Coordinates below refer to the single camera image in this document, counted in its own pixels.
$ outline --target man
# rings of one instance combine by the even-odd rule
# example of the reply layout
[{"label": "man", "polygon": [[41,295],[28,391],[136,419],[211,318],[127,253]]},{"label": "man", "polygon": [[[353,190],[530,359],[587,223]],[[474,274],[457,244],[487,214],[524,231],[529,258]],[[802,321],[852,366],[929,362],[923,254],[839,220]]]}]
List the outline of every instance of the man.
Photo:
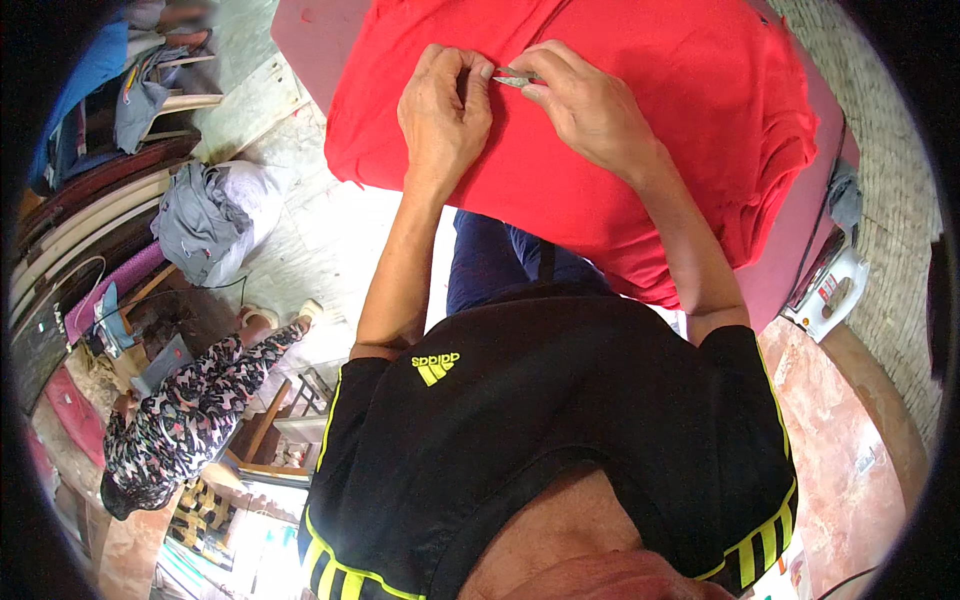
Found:
[{"label": "man", "polygon": [[789,543],[797,506],[731,268],[623,82],[556,40],[510,66],[546,81],[522,93],[561,140],[636,191],[689,341],[583,259],[544,246],[541,260],[532,236],[464,211],[449,316],[423,335],[441,208],[486,143],[493,71],[476,52],[427,47],[397,109],[403,199],[300,527],[310,587],[323,599],[730,598]]}]

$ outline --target red cloth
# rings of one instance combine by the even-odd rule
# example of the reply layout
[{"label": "red cloth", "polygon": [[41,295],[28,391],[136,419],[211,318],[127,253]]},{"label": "red cloth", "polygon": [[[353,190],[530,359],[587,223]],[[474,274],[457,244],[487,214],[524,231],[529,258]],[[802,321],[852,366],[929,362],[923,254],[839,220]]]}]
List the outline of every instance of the red cloth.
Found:
[{"label": "red cloth", "polygon": [[104,468],[107,464],[104,459],[107,430],[90,401],[74,385],[66,367],[54,371],[43,391],[70,439],[94,465]]},{"label": "red cloth", "polygon": [[[549,38],[630,86],[731,265],[756,261],[793,179],[816,155],[817,121],[790,34],[740,0],[374,0],[330,106],[330,170],[402,189],[396,103],[428,43],[505,65]],[[617,292],[679,308],[634,192],[568,149],[519,90],[496,82],[490,90],[490,141],[448,203],[589,258]]]}]

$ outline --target white slipper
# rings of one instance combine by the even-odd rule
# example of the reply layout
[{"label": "white slipper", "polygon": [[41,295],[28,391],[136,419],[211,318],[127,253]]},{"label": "white slipper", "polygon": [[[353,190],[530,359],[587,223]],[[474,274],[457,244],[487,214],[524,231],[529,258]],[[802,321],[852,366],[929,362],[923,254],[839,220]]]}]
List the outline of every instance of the white slipper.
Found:
[{"label": "white slipper", "polygon": [[241,310],[244,308],[247,309],[247,314],[243,316],[243,319],[240,322],[244,327],[247,326],[247,321],[250,320],[250,317],[253,315],[260,315],[270,323],[270,329],[276,329],[280,327],[280,317],[277,313],[270,310],[269,308],[260,308],[256,304],[244,304],[240,307]]},{"label": "white slipper", "polygon": [[320,303],[312,298],[306,300],[303,303],[303,306],[300,307],[300,312],[297,313],[298,317],[309,317],[310,324],[316,324],[317,318],[324,313],[324,308],[320,306]]}]

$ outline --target hand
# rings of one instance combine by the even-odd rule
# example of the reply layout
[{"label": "hand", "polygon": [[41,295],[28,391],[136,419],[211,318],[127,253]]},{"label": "hand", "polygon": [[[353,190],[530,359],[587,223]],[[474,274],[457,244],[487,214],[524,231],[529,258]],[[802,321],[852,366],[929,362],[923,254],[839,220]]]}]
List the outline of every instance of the hand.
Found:
[{"label": "hand", "polygon": [[121,394],[113,401],[113,410],[121,415],[127,415],[131,408],[136,407],[137,401],[133,397],[133,390],[127,390],[126,394]]},{"label": "hand", "polygon": [[546,111],[557,135],[575,152],[634,186],[661,167],[666,150],[622,80],[556,39],[530,46],[510,66],[536,71],[547,82],[521,91]]},{"label": "hand", "polygon": [[[467,70],[466,94],[457,78]],[[493,120],[487,85],[493,64],[473,50],[430,44],[396,107],[410,153],[404,188],[426,186],[448,196],[484,146]]]}]

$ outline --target neck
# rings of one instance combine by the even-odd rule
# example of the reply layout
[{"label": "neck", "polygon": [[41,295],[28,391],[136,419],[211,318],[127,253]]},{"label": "neck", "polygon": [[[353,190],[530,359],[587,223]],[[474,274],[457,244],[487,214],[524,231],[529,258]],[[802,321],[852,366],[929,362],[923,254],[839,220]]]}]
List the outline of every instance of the neck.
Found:
[{"label": "neck", "polygon": [[502,598],[563,561],[636,550],[640,535],[599,468],[577,468],[550,484],[490,542],[459,600]]}]

